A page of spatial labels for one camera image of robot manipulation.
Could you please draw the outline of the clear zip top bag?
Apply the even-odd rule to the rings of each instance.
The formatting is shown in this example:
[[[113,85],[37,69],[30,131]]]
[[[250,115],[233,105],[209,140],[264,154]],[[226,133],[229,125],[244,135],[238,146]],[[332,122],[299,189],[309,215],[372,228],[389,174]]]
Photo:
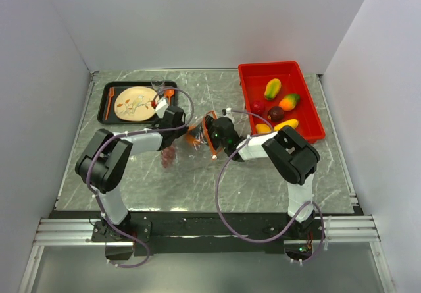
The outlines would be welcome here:
[[[190,126],[187,131],[191,132],[191,134],[195,137],[195,144],[192,147],[197,151],[200,147],[207,146],[210,149],[213,161],[217,160],[218,154],[222,151],[221,148],[218,148],[217,144],[212,143],[210,135],[211,126],[216,118],[217,116],[214,110],[208,111],[198,124]]]

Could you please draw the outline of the orange fake tangerine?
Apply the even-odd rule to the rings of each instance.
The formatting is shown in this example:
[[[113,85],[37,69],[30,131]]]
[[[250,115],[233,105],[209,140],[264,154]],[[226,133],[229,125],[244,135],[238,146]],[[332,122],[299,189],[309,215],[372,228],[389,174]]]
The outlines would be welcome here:
[[[185,134],[184,138],[185,138],[185,141],[186,141],[189,145],[194,146],[194,144],[195,144],[195,137],[191,134],[191,132],[187,132],[187,133]]]

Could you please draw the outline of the purple fake grapes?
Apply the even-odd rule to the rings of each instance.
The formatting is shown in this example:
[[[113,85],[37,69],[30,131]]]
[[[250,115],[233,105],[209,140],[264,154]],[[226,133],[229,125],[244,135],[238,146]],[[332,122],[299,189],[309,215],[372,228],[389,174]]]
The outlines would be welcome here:
[[[170,167],[176,158],[176,149],[174,146],[169,146],[161,151],[161,165],[164,168]]]

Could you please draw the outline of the orange fake fruit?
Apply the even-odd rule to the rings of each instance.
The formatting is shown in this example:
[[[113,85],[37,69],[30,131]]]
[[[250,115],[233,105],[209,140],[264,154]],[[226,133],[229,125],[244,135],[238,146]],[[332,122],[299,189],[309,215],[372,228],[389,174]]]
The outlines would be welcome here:
[[[257,134],[268,134],[273,132],[273,129],[271,129],[271,127],[269,127],[267,124],[257,124],[255,129]]]

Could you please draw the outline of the red fake apple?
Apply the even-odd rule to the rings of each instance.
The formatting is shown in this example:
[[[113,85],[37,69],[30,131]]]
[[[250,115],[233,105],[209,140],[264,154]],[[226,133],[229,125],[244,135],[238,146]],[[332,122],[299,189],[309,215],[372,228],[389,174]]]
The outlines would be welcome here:
[[[265,112],[266,107],[263,101],[254,101],[250,105],[250,109],[252,113],[262,116]]]

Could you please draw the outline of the dark purple fake plum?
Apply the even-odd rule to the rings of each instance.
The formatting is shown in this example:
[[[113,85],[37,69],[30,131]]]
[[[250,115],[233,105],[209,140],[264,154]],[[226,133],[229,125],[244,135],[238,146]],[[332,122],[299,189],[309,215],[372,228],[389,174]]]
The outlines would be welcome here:
[[[281,107],[273,106],[268,110],[266,117],[271,123],[281,122],[285,117],[285,112]]]

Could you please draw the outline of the yellow fake lemon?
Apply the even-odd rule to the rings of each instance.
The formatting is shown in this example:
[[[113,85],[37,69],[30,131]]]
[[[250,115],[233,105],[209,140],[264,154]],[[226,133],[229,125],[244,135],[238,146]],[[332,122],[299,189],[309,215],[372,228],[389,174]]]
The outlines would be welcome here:
[[[282,88],[280,79],[273,78],[267,84],[264,91],[264,98],[268,101],[272,101],[276,98]]]

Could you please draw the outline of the green orange fake mango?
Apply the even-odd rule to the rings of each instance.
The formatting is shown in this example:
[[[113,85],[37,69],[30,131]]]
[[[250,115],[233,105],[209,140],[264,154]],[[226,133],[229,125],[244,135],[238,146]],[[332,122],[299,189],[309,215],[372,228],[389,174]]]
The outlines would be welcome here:
[[[297,93],[287,94],[278,104],[283,111],[292,111],[300,102],[300,95]]]

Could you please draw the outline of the yellow fake fruit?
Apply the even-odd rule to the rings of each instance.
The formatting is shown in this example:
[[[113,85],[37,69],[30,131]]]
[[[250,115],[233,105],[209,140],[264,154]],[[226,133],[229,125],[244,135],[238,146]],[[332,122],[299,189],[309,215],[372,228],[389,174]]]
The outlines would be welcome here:
[[[274,127],[274,131],[277,132],[285,126],[289,126],[292,129],[296,129],[298,127],[298,125],[299,125],[299,121],[297,119],[289,119],[289,120],[286,120],[284,122],[281,122],[281,123],[277,124]]]

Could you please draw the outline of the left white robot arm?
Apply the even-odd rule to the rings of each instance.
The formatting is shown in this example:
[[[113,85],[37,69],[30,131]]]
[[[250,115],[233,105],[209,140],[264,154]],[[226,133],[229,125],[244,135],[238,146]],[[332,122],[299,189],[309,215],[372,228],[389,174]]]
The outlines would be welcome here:
[[[131,215],[124,205],[119,184],[133,155],[162,151],[184,135],[184,110],[177,106],[159,109],[152,129],[114,134],[108,130],[96,131],[76,162],[75,172],[88,185],[108,222],[107,234],[118,242],[129,237]]]

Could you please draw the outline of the orange plastic spoon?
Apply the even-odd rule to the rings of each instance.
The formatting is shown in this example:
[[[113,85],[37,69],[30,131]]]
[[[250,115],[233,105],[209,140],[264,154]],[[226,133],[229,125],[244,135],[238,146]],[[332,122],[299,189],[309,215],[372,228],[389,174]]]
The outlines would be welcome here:
[[[175,91],[173,89],[167,89],[164,92],[164,96],[169,102],[171,102],[171,99],[174,96],[174,94],[175,94]]]

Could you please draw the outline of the clear plastic cup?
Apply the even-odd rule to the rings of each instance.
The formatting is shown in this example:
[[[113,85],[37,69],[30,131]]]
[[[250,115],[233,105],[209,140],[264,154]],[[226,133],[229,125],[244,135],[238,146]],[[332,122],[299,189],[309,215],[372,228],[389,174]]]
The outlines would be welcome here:
[[[158,96],[163,94],[163,89],[165,87],[165,79],[163,76],[154,76],[151,79],[151,86],[156,91]]]

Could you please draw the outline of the black serving tray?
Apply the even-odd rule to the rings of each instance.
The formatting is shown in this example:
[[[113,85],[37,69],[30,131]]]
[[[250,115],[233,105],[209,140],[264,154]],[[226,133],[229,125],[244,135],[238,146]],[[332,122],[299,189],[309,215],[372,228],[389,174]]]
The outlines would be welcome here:
[[[103,125],[151,124],[157,92],[148,81],[109,82],[103,88],[97,120]]]

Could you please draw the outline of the red plastic bin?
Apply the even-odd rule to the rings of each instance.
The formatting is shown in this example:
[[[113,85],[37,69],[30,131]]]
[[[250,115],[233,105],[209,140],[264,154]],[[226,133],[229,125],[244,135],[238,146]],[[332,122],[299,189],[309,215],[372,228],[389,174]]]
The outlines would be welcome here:
[[[296,131],[310,143],[326,136],[309,87],[295,61],[246,63],[238,66],[245,109],[252,133],[267,121],[276,126],[287,120],[298,121]]]

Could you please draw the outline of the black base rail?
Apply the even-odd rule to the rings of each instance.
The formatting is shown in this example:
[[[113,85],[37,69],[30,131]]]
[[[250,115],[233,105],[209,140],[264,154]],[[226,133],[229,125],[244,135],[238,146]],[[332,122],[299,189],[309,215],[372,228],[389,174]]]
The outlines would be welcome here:
[[[134,213],[128,222],[112,229],[104,219],[93,225],[95,243],[128,245],[106,247],[109,259],[158,253],[264,252],[289,254],[306,260],[313,242],[324,238],[323,225],[314,211],[298,223],[286,213]]]

